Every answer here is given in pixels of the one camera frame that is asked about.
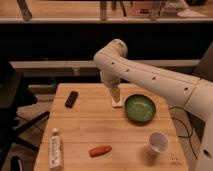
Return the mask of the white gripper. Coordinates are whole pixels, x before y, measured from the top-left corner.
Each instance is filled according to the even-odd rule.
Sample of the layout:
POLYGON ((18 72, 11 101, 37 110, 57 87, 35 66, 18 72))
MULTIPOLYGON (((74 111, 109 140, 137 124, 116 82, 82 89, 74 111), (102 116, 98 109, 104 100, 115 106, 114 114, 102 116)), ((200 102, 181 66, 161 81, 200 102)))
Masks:
POLYGON ((101 82, 110 89, 110 94, 112 99, 118 103, 121 100, 120 97, 120 88, 118 87, 120 84, 121 79, 117 76, 111 75, 106 71, 100 72, 101 82))

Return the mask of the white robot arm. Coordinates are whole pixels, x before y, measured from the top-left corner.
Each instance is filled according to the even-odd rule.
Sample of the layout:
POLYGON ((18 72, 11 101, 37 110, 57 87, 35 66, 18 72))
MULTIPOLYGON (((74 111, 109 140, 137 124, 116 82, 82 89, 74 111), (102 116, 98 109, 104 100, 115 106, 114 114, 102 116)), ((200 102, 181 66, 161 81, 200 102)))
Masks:
POLYGON ((109 89, 112 104, 121 101, 124 79, 161 96, 205 122, 195 171, 213 171, 213 82, 127 59, 128 48, 113 39, 94 55, 101 81, 109 89))

